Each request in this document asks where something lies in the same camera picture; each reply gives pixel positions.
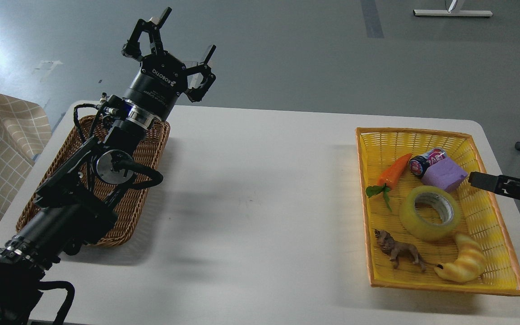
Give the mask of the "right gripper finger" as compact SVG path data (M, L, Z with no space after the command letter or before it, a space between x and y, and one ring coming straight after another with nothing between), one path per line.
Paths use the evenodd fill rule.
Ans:
M489 175L482 172L471 172L468 182L472 187L485 190L504 197L520 197L520 178L506 175Z

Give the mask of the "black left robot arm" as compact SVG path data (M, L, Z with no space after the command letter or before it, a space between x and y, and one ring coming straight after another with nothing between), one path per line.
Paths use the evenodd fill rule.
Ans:
M74 302L68 281L43 281L60 262L60 253L78 254L98 243L116 225L116 206L128 191L142 191L163 181L155 168L133 154L147 134L167 121L185 94L202 101L215 81L209 60L187 67L163 47L160 30L171 14L137 21L122 47L140 68L123 97L102 95L99 104L74 107L74 127L81 146L35 191L39 212L0 248L0 325L26 325L44 291L64 289L55 325L62 325Z

